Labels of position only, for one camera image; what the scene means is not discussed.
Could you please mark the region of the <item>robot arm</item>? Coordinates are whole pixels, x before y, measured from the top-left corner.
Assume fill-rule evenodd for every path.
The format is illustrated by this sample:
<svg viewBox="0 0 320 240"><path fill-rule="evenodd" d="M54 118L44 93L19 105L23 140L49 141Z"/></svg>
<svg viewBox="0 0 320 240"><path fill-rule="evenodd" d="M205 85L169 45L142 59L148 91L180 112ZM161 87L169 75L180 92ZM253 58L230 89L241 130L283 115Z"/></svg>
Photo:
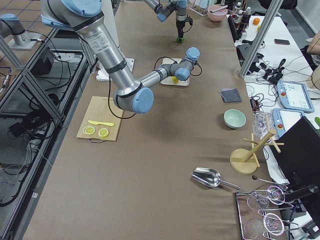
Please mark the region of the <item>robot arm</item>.
<svg viewBox="0 0 320 240"><path fill-rule="evenodd" d="M166 6L161 4L160 0L144 0L144 2L154 11L160 22L164 22L168 17L175 12L175 23L177 28L177 39L178 43L184 41L184 27L186 22L193 25L192 18L187 15L188 2L186 0L169 0Z"/></svg>
<svg viewBox="0 0 320 240"><path fill-rule="evenodd" d="M74 31L88 43L117 86L113 102L122 110L147 113L154 103L150 87L169 76L186 81L200 57L200 51L191 47L179 63L162 64L146 76L136 79L104 24L102 1L42 0L40 4L43 24Z"/></svg>

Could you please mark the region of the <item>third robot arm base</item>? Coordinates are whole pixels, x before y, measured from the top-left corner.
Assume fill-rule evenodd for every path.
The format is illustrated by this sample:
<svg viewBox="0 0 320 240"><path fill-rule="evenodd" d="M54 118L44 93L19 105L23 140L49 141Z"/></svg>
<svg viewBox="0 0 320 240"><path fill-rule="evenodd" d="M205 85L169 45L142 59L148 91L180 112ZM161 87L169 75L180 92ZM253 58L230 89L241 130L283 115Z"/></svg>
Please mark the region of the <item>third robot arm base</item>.
<svg viewBox="0 0 320 240"><path fill-rule="evenodd" d="M13 13L5 13L0 16L0 36L6 38L12 36L8 46L13 50L30 51L36 44L32 41L32 34L28 34L19 18Z"/></svg>

